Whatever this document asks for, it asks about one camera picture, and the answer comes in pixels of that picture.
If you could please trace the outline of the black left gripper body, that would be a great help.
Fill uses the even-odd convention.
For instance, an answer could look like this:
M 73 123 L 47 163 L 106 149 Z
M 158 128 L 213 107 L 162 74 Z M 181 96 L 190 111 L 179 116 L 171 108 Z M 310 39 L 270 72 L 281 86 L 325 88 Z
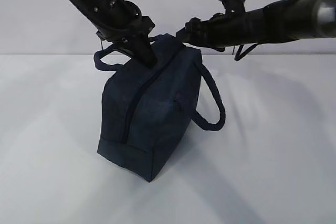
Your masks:
M 96 32 L 101 40 L 123 41 L 138 34 L 147 36 L 155 27 L 149 16 L 126 0 L 96 0 Z

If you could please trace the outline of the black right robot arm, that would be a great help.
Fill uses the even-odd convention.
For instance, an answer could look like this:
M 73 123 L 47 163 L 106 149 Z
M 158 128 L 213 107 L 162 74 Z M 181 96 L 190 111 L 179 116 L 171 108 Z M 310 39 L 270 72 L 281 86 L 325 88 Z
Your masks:
M 335 37 L 335 0 L 281 0 L 246 11 L 245 0 L 218 0 L 225 13 L 192 18 L 176 33 L 182 42 L 217 51 L 247 44 L 282 44 Z

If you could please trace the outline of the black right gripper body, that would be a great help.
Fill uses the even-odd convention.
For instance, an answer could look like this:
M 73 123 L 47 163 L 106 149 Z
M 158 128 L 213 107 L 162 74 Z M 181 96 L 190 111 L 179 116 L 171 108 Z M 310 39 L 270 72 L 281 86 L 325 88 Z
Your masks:
M 226 16 L 213 16 L 209 20 L 201 21 L 199 18 L 191 18 L 184 27 L 176 32 L 175 37 L 182 43 L 187 43 L 196 47 L 209 48 L 215 51 L 225 51 L 228 45 L 216 43 L 211 37 L 211 25 L 219 27 L 216 22 L 226 22 Z

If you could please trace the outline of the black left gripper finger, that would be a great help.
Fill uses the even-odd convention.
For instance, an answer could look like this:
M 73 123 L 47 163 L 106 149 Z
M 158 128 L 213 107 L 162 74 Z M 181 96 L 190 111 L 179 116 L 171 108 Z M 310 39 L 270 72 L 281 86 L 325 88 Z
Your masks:
M 123 42 L 123 49 L 127 54 L 146 67 L 154 67 L 157 63 L 156 55 L 151 47 L 149 38 L 145 34 L 137 34 Z

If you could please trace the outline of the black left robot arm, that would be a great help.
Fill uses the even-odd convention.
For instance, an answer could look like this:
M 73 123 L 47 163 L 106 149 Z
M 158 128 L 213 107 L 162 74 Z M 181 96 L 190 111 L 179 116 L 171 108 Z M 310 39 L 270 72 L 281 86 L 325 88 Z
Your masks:
M 126 0 L 70 1 L 97 28 L 100 39 L 126 50 L 131 58 L 149 68 L 156 64 L 149 41 L 155 24 L 142 15 L 136 4 Z

